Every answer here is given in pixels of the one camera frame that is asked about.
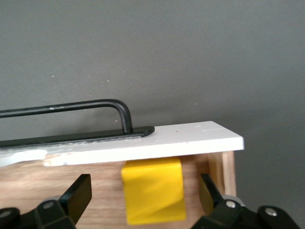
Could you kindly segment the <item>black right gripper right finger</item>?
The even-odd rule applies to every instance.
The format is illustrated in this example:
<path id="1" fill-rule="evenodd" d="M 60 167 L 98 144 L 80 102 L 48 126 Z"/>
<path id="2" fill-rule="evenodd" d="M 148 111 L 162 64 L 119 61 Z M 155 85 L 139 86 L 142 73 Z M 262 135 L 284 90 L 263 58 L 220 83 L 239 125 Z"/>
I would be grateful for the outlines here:
<path id="1" fill-rule="evenodd" d="M 300 228 L 281 208 L 260 206 L 253 212 L 239 198 L 221 195 L 209 174 L 200 175 L 199 199 L 205 215 L 198 219 L 193 229 Z"/>

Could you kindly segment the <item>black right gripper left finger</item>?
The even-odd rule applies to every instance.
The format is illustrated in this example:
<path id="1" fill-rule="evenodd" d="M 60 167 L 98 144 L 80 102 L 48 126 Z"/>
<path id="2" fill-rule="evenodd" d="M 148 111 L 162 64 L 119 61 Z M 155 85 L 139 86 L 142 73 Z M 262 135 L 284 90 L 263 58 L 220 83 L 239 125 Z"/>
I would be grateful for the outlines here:
<path id="1" fill-rule="evenodd" d="M 91 175 L 82 174 L 59 198 L 40 203 L 21 214 L 18 208 L 0 210 L 2 229 L 74 229 L 92 199 Z"/>

